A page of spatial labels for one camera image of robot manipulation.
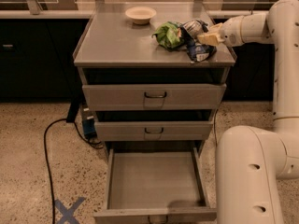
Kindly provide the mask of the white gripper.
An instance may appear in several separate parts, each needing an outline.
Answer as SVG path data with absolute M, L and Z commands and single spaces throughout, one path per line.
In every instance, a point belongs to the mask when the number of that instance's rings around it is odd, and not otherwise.
M 241 35 L 243 16 L 233 17 L 225 23 L 217 23 L 208 28 L 208 33 L 197 36 L 201 44 L 218 46 L 224 43 L 227 47 L 236 47 L 244 44 Z

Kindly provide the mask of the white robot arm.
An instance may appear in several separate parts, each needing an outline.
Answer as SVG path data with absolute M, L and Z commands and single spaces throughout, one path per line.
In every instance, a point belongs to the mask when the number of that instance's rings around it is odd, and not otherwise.
M 215 153 L 217 224 L 284 224 L 279 180 L 299 177 L 299 0 L 213 25 L 200 43 L 275 49 L 272 128 L 227 129 Z

